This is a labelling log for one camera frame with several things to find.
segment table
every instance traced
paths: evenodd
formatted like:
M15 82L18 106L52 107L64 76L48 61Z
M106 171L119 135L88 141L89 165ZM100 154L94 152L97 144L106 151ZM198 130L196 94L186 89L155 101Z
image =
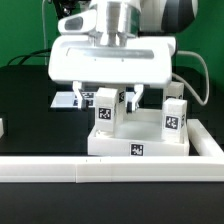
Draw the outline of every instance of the table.
M198 88L203 83L195 71L179 68L179 73ZM86 155L94 111L51 110L54 94L62 89L70 87L53 83L45 66L0 68L6 132L1 156ZM212 86L209 104L201 108L185 94L192 102L188 117L199 118L222 148L223 96ZM160 107L160 97L159 90L147 90L141 104ZM0 192L1 223L224 222L224 183L2 183Z

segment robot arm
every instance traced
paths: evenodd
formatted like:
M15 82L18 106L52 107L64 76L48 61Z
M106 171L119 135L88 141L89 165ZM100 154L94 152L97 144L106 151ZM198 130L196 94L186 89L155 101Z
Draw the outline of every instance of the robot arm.
M179 32L196 13L197 0L92 0L88 11L59 21L62 36L53 45L49 75L57 82L79 83L73 86L165 88L172 79L176 40L150 34ZM139 37L139 31L148 37ZM81 89L74 91L82 101Z

